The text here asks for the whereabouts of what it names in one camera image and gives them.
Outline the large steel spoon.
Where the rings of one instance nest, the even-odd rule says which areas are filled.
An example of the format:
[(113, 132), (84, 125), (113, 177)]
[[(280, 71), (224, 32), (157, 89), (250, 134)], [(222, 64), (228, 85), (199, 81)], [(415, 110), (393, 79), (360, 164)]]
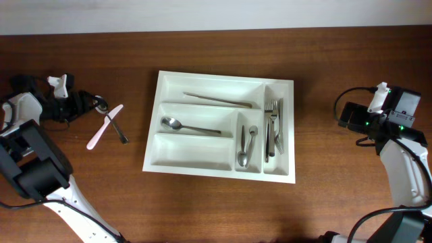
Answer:
[(114, 130), (116, 131), (117, 135), (119, 136), (121, 143), (122, 144), (128, 144), (130, 141), (125, 136), (125, 134), (122, 132), (121, 128), (117, 125), (117, 123), (113, 120), (113, 118), (109, 115), (108, 106), (101, 103), (100, 105), (98, 105), (96, 107), (96, 110), (99, 113), (101, 113), (101, 114), (103, 114), (109, 118), (109, 121), (111, 122), (112, 126), (114, 127)]
[(203, 132), (206, 134), (215, 134), (220, 136), (221, 131), (220, 130), (211, 130), (211, 129), (205, 129), (205, 128), (197, 128), (192, 126), (184, 126), (179, 120), (172, 118), (172, 117), (162, 117), (161, 118), (161, 125), (166, 130), (172, 130), (172, 131), (180, 131), (181, 129), (189, 129), (194, 130), (197, 132)]

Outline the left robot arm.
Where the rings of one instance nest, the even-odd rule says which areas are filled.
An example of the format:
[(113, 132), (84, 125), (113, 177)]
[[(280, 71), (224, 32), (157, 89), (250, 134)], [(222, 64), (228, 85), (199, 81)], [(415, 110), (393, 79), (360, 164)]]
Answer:
[(122, 105), (110, 109), (104, 98), (74, 91), (74, 76), (64, 74), (44, 79), (47, 92), (38, 87), (36, 76), (10, 78), (12, 94), (1, 98), (4, 112), (1, 125), (1, 175), (16, 192), (44, 205), (61, 217), (83, 242), (125, 242), (85, 199), (73, 177), (72, 164), (49, 138), (43, 123), (47, 120), (70, 124), (92, 110), (104, 116), (104, 123), (90, 139), (91, 150)]

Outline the steel kitchen tongs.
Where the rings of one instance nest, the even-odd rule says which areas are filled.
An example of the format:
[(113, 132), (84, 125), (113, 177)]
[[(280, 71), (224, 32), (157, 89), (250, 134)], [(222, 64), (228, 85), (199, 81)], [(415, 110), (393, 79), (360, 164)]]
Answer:
[(243, 106), (243, 107), (247, 107), (247, 108), (252, 108), (253, 105), (251, 103), (245, 103), (245, 102), (239, 102), (239, 101), (231, 101), (231, 100), (226, 100), (226, 99), (218, 99), (218, 98), (213, 98), (213, 97), (207, 97), (207, 96), (202, 96), (199, 94), (194, 94), (191, 92), (183, 92), (184, 95), (187, 96), (191, 96), (191, 97), (196, 97), (199, 99), (206, 99), (206, 100), (210, 100), (210, 101), (217, 101), (217, 102), (222, 102), (222, 103), (229, 103), (229, 104), (233, 104), (233, 105), (239, 105), (239, 106)]

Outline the small steel teaspoon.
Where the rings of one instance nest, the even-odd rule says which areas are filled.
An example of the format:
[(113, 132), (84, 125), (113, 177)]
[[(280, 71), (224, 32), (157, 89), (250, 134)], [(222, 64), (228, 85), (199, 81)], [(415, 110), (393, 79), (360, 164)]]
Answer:
[(246, 161), (246, 164), (245, 164), (245, 168), (248, 168), (248, 165), (250, 163), (250, 159), (252, 157), (254, 138), (258, 134), (258, 128), (257, 128), (257, 126), (251, 126), (250, 129), (249, 129), (249, 134), (250, 134), (250, 141), (248, 143), (248, 148), (247, 148), (247, 151), (246, 151), (247, 161)]
[(240, 135), (240, 151), (237, 154), (237, 162), (241, 167), (246, 167), (248, 163), (248, 156), (245, 150), (245, 145), (246, 145), (246, 135), (244, 131), (244, 126), (242, 126), (241, 135)]

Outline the white plastic cutlery tray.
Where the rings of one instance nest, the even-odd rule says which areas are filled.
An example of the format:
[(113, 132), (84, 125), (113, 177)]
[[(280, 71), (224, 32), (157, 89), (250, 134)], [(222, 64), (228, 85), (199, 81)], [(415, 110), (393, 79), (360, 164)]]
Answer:
[[(184, 95), (183, 92), (251, 103), (247, 108)], [(283, 99), (283, 147), (280, 155), (265, 163), (265, 103)], [(220, 130), (221, 135), (189, 129), (166, 130), (162, 117), (184, 126)], [(240, 135), (244, 126), (245, 150), (249, 129), (257, 126), (248, 168), (239, 166)], [(246, 78), (160, 71), (148, 131), (143, 171), (194, 176), (257, 180), (293, 184), (296, 181), (294, 152), (294, 83), (291, 80)]]

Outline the pink plastic knife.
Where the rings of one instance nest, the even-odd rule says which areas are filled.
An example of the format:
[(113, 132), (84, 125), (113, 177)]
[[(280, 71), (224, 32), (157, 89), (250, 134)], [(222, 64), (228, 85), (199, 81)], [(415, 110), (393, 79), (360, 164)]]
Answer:
[[(114, 109), (109, 111), (109, 115), (112, 118), (114, 118), (123, 109), (123, 107), (124, 106), (122, 104), (118, 105), (117, 107), (115, 107)], [(97, 145), (97, 142), (100, 140), (101, 136), (103, 135), (104, 131), (107, 129), (108, 125), (112, 125), (112, 124), (109, 121), (109, 118), (105, 116), (103, 125), (99, 128), (99, 130), (95, 133), (95, 135), (87, 143), (86, 148), (88, 150), (92, 150)]]

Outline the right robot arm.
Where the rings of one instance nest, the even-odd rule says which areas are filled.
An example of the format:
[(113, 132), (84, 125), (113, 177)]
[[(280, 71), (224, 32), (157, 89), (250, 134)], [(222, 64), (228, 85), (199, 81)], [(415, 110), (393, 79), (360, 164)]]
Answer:
[(373, 147), (385, 167), (393, 206), (359, 219), (347, 236), (328, 231), (319, 242), (356, 242), (360, 226), (372, 217), (389, 217), (367, 242), (431, 241), (431, 172), (428, 143), (422, 131), (412, 128), (421, 99), (419, 92), (382, 82), (367, 91), (374, 97), (369, 106), (347, 102), (335, 114), (339, 126), (364, 134), (357, 146)]

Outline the steel fork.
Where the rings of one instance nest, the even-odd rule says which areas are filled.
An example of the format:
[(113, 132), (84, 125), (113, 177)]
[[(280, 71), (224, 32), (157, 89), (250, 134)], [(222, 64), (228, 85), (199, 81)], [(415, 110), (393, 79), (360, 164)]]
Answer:
[(265, 103), (265, 121), (266, 121), (266, 137), (265, 137), (265, 163), (269, 162), (269, 123), (270, 123), (270, 102)]
[(275, 137), (275, 145), (280, 153), (284, 154), (284, 138), (283, 138), (283, 99), (279, 99), (277, 102), (277, 118), (278, 118), (278, 132)]
[(277, 100), (273, 100), (271, 104), (270, 115), (270, 133), (269, 133), (269, 156), (275, 156), (275, 120), (277, 118)]

